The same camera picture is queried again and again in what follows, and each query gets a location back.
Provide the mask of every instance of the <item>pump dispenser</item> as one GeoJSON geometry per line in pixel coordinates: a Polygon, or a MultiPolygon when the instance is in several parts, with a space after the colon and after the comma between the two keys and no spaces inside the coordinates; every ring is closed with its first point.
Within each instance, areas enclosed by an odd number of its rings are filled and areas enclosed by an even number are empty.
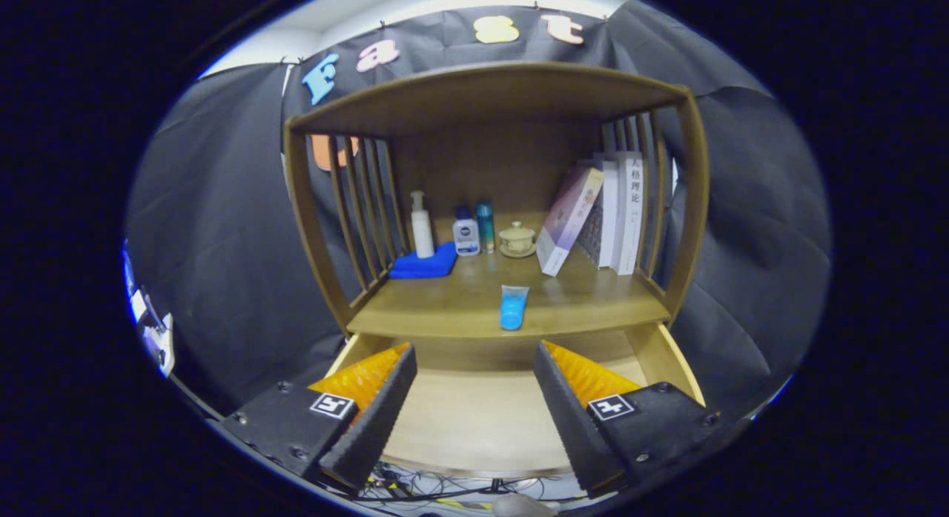
{"type": "Polygon", "coordinates": [[[431,222],[428,220],[428,211],[421,205],[421,197],[425,193],[417,190],[412,195],[412,235],[416,243],[416,255],[420,259],[434,256],[434,246],[431,244],[431,222]]]}

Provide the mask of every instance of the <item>white book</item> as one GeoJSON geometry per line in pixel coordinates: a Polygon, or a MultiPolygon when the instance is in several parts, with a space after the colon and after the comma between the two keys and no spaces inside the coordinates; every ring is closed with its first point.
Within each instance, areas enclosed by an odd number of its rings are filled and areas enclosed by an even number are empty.
{"type": "Polygon", "coordinates": [[[597,264],[608,267],[613,263],[616,241],[616,219],[619,215],[619,171],[617,162],[607,159],[581,159],[580,166],[593,166],[603,171],[603,188],[597,196],[589,219],[583,224],[581,244],[584,252],[597,264]]]}
{"type": "Polygon", "coordinates": [[[636,270],[636,256],[643,230],[643,154],[634,151],[597,152],[594,159],[613,159],[618,164],[618,213],[610,268],[619,276],[636,270]]]}

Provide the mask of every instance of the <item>white wall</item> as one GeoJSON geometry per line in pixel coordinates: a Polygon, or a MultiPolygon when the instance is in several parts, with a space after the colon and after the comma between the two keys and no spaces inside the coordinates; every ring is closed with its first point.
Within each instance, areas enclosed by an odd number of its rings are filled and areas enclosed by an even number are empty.
{"type": "Polygon", "coordinates": [[[201,75],[254,63],[309,57],[342,41],[375,30],[379,20],[394,24],[421,14],[464,7],[513,4],[610,16],[626,0],[312,0],[248,37],[201,75]]]}
{"type": "Polygon", "coordinates": [[[268,27],[244,39],[201,75],[242,65],[279,63],[284,56],[287,56],[286,62],[296,63],[298,57],[306,58],[319,51],[320,38],[313,30],[268,27]]]}

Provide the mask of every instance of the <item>shelf top board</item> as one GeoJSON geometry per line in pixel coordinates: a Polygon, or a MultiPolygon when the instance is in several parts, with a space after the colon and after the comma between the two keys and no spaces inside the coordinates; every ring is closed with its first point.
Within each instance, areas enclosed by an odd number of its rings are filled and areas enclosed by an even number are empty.
{"type": "Polygon", "coordinates": [[[502,121],[600,121],[675,104],[681,85],[556,62],[445,67],[366,88],[288,120],[296,132],[391,138],[502,121]]]}
{"type": "Polygon", "coordinates": [[[386,281],[346,328],[383,337],[553,337],[668,318],[642,277],[597,270],[577,249],[557,277],[543,276],[536,256],[495,252],[459,257],[447,277],[386,281]],[[531,287],[520,330],[498,322],[501,285],[531,287]]]}

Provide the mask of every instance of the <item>black fabric backdrop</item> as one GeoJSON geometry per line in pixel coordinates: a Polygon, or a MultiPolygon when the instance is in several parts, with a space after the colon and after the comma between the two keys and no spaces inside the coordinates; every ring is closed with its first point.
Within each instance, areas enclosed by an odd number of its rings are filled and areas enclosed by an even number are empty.
{"type": "MultiPolygon", "coordinates": [[[[136,276],[180,328],[179,377],[234,408],[282,375],[328,367],[341,343],[302,252],[279,154],[280,122],[311,111],[302,78],[330,53],[336,98],[447,65],[512,59],[602,65],[688,85],[698,97],[712,169],[708,226],[695,281],[672,332],[710,406],[746,415],[799,363],[830,281],[830,217],[820,172],[793,120],[744,68],[669,16],[630,0],[582,24],[574,46],[549,36],[532,7],[472,7],[377,28],[292,65],[254,65],[204,78],[166,119],[130,203],[136,276]],[[474,20],[508,16],[512,43],[475,39],[474,20]],[[400,56],[359,73],[379,40],[400,56]]],[[[670,151],[681,132],[664,120],[670,151]]],[[[682,166],[667,203],[660,278],[668,276],[688,192],[682,166]]],[[[329,176],[311,169],[331,259],[348,271],[329,176]]],[[[342,276],[347,292],[352,274],[342,276]]]]}

